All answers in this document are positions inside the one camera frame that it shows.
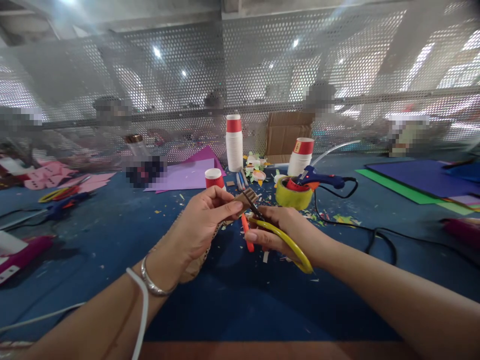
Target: green paper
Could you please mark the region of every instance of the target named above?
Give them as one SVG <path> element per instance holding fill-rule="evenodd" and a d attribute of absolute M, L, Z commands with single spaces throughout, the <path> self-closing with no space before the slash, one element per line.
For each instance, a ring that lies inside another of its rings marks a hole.
<path fill-rule="evenodd" d="M 460 214 L 460 215 L 468 215 L 468 214 L 473 213 L 473 210 L 470 210 L 469 208 L 467 208 L 465 206 L 462 206 L 462 205 L 459 205 L 459 204 L 454 203 L 454 202 L 445 201 L 444 203 L 437 204 L 437 205 L 441 206 L 442 208 L 445 208 L 447 210 L 453 211 L 457 214 Z"/>
<path fill-rule="evenodd" d="M 375 171 L 368 169 L 360 169 L 355 171 L 359 174 L 362 174 L 364 177 L 369 178 L 370 180 L 373 180 L 374 182 L 379 183 L 380 185 L 383 185 L 384 187 L 389 188 L 400 195 L 403 195 L 407 199 L 410 199 L 417 204 L 440 204 L 445 202 L 439 197 L 427 195 L 423 192 L 415 190 L 412 187 L 403 185 L 395 180 L 391 180 L 388 177 L 380 175 Z"/>

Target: jar lid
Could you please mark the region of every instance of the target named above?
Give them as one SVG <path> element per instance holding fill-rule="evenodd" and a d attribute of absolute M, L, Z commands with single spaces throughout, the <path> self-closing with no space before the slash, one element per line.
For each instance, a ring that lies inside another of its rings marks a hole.
<path fill-rule="evenodd" d="M 141 143 L 144 138 L 140 134 L 131 134 L 124 137 L 127 144 Z"/>

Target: cardboard box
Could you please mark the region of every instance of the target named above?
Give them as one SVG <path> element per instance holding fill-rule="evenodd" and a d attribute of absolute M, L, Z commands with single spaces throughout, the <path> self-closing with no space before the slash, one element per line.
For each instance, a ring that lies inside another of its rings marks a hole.
<path fill-rule="evenodd" d="M 297 138 L 312 136 L 315 114 L 300 111 L 271 112 L 266 125 L 266 153 L 269 163 L 290 161 Z"/>

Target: ceiling light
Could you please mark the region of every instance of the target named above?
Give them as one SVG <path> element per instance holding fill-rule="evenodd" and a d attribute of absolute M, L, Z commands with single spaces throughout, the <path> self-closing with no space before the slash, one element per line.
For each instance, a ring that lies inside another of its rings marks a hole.
<path fill-rule="evenodd" d="M 153 53 L 157 58 L 162 58 L 162 53 L 160 52 L 158 47 L 155 47 L 155 46 L 153 47 Z"/>

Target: red paper cup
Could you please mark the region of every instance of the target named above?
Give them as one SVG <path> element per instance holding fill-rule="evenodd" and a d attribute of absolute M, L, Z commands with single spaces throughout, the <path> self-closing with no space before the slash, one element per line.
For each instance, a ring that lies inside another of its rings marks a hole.
<path fill-rule="evenodd" d="M 293 152 L 300 155 L 310 155 L 314 152 L 315 140 L 309 137 L 299 137 L 296 139 Z"/>
<path fill-rule="evenodd" d="M 222 171 L 217 168 L 211 168 L 205 171 L 205 183 L 207 189 L 217 185 L 219 188 L 224 188 L 224 178 L 222 177 Z"/>
<path fill-rule="evenodd" d="M 242 131 L 242 119 L 240 115 L 227 115 L 226 116 L 226 132 L 238 133 Z"/>

